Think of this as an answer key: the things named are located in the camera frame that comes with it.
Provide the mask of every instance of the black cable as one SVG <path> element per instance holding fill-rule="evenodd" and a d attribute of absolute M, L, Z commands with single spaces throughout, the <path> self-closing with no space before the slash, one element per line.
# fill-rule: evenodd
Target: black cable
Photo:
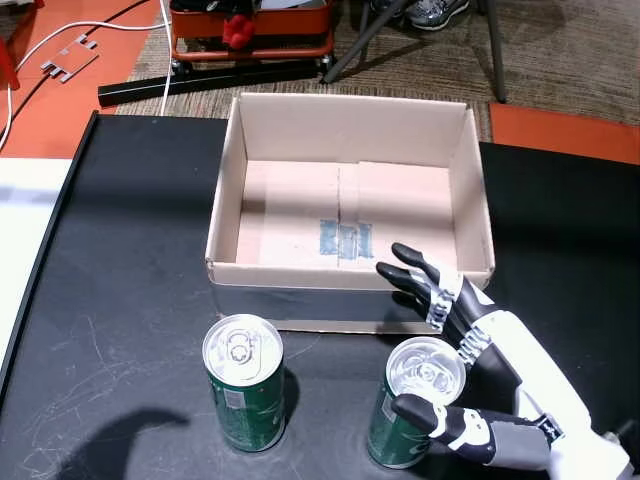
<path fill-rule="evenodd" d="M 128 7 L 123 8 L 119 12 L 114 13 L 113 15 L 111 15 L 106 20 L 103 20 L 102 22 L 103 23 L 108 23 L 111 20 L 115 20 L 116 18 L 120 17 L 121 15 L 124 15 L 125 13 L 127 13 L 129 10 L 133 10 L 137 6 L 142 5 L 143 3 L 147 3 L 148 1 L 149 0 L 138 0 L 136 3 L 132 3 Z M 87 32 L 85 33 L 85 36 L 91 35 L 93 32 L 95 32 L 99 28 L 102 28 L 102 26 L 101 25 L 95 25 L 91 29 L 87 30 Z M 16 119 L 16 117 L 22 111 L 22 109 L 25 107 L 27 102 L 31 99 L 31 97 L 33 97 L 33 95 L 38 91 L 38 89 L 44 84 L 44 82 L 48 78 L 49 78 L 49 74 L 43 75 L 42 78 L 38 81 L 38 83 L 36 83 L 34 85 L 34 87 L 31 89 L 31 91 L 27 94 L 27 96 L 22 99 L 22 102 L 20 102 L 20 105 L 18 106 L 18 108 L 16 108 L 15 112 L 13 112 L 13 115 L 11 116 L 11 122 L 13 122 Z M 2 137 L 2 135 L 4 135 L 4 131 L 5 131 L 6 128 L 7 127 L 5 126 L 2 130 L 0 130 L 0 137 Z"/>
<path fill-rule="evenodd" d="M 129 5 L 126 8 L 123 8 L 122 10 L 120 10 L 117 13 L 114 13 L 113 15 L 111 15 L 109 18 L 107 18 L 106 20 L 103 20 L 102 23 L 109 23 L 111 20 L 115 20 L 116 18 L 120 17 L 121 15 L 124 15 L 125 13 L 127 13 L 129 10 L 133 10 L 134 8 L 136 8 L 139 5 L 142 5 L 143 3 L 147 3 L 149 0 L 139 0 L 136 3 L 132 3 L 131 5 Z M 102 28 L 100 25 L 95 25 L 93 27 L 91 27 L 89 30 L 87 30 L 87 32 L 85 33 L 86 36 L 91 35 L 93 32 L 95 32 L 96 30 L 98 30 L 99 28 Z"/>

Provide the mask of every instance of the black tabletop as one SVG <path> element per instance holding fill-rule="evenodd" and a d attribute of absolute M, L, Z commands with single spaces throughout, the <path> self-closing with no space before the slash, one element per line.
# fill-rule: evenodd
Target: black tabletop
<path fill-rule="evenodd" d="M 374 464 L 366 430 L 400 337 L 283 332 L 285 435 L 259 454 L 226 446 L 201 359 L 217 313 L 203 257 L 224 129 L 97 117 L 23 304 L 0 478 L 546 478 L 440 450 L 406 471 Z M 488 293 L 548 349 L 594 428 L 615 427 L 639 410 L 638 168 L 498 145 L 482 156 Z"/>

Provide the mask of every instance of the chair leg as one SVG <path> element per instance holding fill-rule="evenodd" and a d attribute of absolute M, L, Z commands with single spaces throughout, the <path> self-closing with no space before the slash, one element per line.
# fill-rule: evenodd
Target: chair leg
<path fill-rule="evenodd" d="M 507 101 L 507 92 L 504 85 L 504 66 L 502 64 L 502 41 L 498 28 L 498 14 L 495 0 L 482 0 L 485 2 L 487 22 L 489 23 L 489 36 L 491 37 L 491 54 L 493 56 L 493 73 L 496 82 L 496 97 L 500 103 Z"/>
<path fill-rule="evenodd" d="M 407 5 L 413 3 L 414 1 L 415 0 L 393 0 L 391 5 L 385 8 L 380 13 L 380 15 L 378 15 L 378 17 L 373 22 L 371 22 L 371 24 L 365 29 L 365 31 L 353 43 L 353 45 L 351 45 L 351 48 L 347 50 L 347 53 L 339 58 L 336 64 L 331 67 L 331 69 L 323 77 L 322 82 L 333 82 L 337 78 L 337 76 L 342 73 L 344 67 L 346 67 L 347 64 L 351 60 L 353 60 L 356 55 L 358 55 L 360 51 L 369 43 L 369 40 L 371 40 L 380 31 L 380 29 L 391 20 L 393 14 L 398 10 L 404 10 Z"/>
<path fill-rule="evenodd" d="M 365 32 L 367 27 L 369 26 L 369 13 L 371 12 L 371 3 L 369 0 L 363 0 L 362 5 L 362 16 L 360 17 L 360 33 L 359 35 Z M 360 63 L 363 63 L 367 59 L 367 49 L 369 48 L 369 42 L 365 43 L 364 47 L 360 51 Z"/>

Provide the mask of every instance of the green can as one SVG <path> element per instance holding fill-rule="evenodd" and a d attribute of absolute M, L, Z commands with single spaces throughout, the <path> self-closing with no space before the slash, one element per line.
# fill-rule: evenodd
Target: green can
<path fill-rule="evenodd" d="M 393 399 L 403 393 L 448 405 L 464 387 L 464 362 L 448 343 L 433 337 L 414 337 L 398 345 L 387 360 L 369 427 L 371 457 L 389 468 L 418 463 L 429 447 L 429 436 L 396 415 Z"/>
<path fill-rule="evenodd" d="M 284 432 L 282 339 L 266 320 L 248 314 L 217 322 L 202 344 L 218 419 L 229 444 L 259 452 Z"/>

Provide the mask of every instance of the white robotic arm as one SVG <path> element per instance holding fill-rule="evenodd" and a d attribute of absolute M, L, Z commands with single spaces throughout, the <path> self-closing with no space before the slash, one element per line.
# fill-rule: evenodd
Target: white robotic arm
<path fill-rule="evenodd" d="M 593 432 L 587 407 L 517 316 L 499 309 L 459 272 L 426 262 L 420 252 L 402 244 L 394 244 L 392 251 L 419 270 L 381 262 L 378 272 L 415 296 L 417 310 L 453 341 L 469 368 L 482 368 L 481 356 L 497 354 L 510 370 L 502 373 L 518 379 L 513 416 L 433 406 L 404 395 L 393 405 L 398 414 L 461 456 L 485 465 L 546 469 L 552 480 L 631 478 L 625 450 Z M 443 411 L 449 418 L 446 428 Z"/>

